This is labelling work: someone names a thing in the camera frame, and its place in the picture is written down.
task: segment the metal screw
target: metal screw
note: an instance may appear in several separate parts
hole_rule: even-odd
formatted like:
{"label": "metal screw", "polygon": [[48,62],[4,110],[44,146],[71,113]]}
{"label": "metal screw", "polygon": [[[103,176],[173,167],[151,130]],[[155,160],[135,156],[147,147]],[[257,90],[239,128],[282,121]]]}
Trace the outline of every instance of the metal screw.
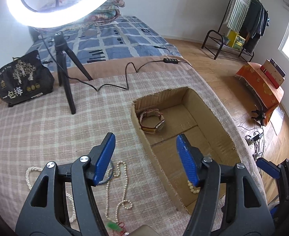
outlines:
{"label": "metal screw", "polygon": [[81,162],[87,162],[89,160],[89,157],[88,156],[82,156],[80,157],[80,161]]}
{"label": "metal screw", "polygon": [[212,159],[211,159],[211,157],[209,157],[209,156],[205,156],[205,157],[203,158],[203,161],[206,162],[206,163],[210,163],[210,162],[212,162]]}
{"label": "metal screw", "polygon": [[245,166],[244,166],[243,163],[238,163],[238,164],[236,164],[236,167],[237,167],[238,169],[240,169],[240,170],[242,170],[242,169],[245,168]]}
{"label": "metal screw", "polygon": [[55,166],[55,162],[50,161],[46,166],[50,169]]}

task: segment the black bag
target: black bag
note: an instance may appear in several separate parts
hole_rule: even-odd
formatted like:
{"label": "black bag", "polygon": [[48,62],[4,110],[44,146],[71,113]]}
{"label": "black bag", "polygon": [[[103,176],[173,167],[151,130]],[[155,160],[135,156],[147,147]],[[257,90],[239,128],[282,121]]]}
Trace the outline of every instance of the black bag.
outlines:
{"label": "black bag", "polygon": [[9,107],[51,93],[54,77],[34,50],[0,69],[0,98]]}

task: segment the blue patterned bedsheet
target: blue patterned bedsheet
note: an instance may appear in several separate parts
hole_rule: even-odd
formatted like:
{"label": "blue patterned bedsheet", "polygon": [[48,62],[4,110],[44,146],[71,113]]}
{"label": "blue patterned bedsheet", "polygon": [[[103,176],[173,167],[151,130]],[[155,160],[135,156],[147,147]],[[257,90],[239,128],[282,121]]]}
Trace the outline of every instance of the blue patterned bedsheet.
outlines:
{"label": "blue patterned bedsheet", "polygon": [[[64,32],[70,49],[82,64],[116,58],[139,56],[181,56],[177,48],[134,16],[121,16],[117,23]],[[45,39],[50,52],[55,55],[52,37]],[[36,41],[27,53],[37,49],[42,63],[52,61],[42,40]],[[66,56],[67,67],[75,64]],[[51,72],[57,71],[54,62],[44,64]]]}

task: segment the orange tablecloth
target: orange tablecloth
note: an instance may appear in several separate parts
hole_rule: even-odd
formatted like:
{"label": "orange tablecloth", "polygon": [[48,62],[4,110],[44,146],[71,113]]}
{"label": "orange tablecloth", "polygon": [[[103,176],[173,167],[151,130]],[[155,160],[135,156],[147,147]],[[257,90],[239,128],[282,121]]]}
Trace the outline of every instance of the orange tablecloth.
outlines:
{"label": "orange tablecloth", "polygon": [[260,67],[261,65],[257,63],[247,63],[236,75],[246,80],[265,106],[266,119],[264,123],[267,125],[272,112],[281,102],[284,91],[281,86],[276,89],[269,78],[260,70]]}

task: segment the clothes rack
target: clothes rack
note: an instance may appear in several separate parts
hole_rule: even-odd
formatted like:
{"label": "clothes rack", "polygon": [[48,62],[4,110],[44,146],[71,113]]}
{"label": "clothes rack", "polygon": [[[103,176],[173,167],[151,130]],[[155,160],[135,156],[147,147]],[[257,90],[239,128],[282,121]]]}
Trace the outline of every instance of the clothes rack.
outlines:
{"label": "clothes rack", "polygon": [[[203,48],[206,48],[208,51],[210,51],[210,53],[213,54],[213,56],[214,56],[214,58],[213,58],[214,60],[216,60],[217,57],[220,56],[220,57],[226,57],[226,58],[230,58],[230,59],[234,59],[234,60],[238,60],[238,61],[251,62],[252,59],[253,59],[253,57],[254,57],[254,52],[253,52],[252,54],[250,54],[250,53],[248,53],[244,48],[242,48],[241,51],[239,51],[239,50],[237,50],[237,49],[235,49],[235,48],[232,48],[232,47],[230,47],[230,46],[228,46],[228,45],[225,45],[225,44],[224,44],[223,35],[219,33],[220,30],[221,30],[221,27],[222,27],[222,25],[223,25],[225,16],[226,16],[226,14],[227,14],[227,12],[228,12],[228,8],[229,8],[229,6],[230,6],[230,4],[231,4],[231,1],[232,1],[232,0],[230,0],[230,1],[228,2],[227,8],[226,8],[226,10],[225,10],[225,14],[224,14],[224,16],[223,16],[223,19],[222,19],[222,21],[221,21],[221,24],[220,24],[220,26],[219,26],[218,31],[213,30],[213,29],[211,29],[211,30],[208,31],[208,33],[207,33],[207,35],[206,35],[206,37],[205,37],[205,40],[204,40],[204,42],[203,42],[203,44],[202,44],[202,49],[203,49]],[[215,37],[210,36],[211,33],[217,34],[217,35],[218,35],[218,38],[215,38]],[[213,41],[215,41],[220,47],[219,47],[219,48],[213,48],[213,47],[206,46],[206,43],[207,43],[208,38],[210,38],[210,39],[212,39]],[[233,51],[240,52],[240,53],[239,53],[239,54],[236,54],[236,53],[232,53],[232,52],[229,52],[229,51],[222,50],[223,47],[229,48],[229,49],[231,49],[231,50],[233,50]],[[233,55],[238,55],[238,58],[242,58],[242,60],[241,60],[241,59],[238,59],[238,58],[232,58],[232,57],[230,57],[230,56],[219,55],[220,52],[225,52],[225,53],[229,53],[229,54],[233,54]],[[247,60],[242,56],[242,54],[249,56],[249,57],[250,57],[249,61],[247,61]]]}

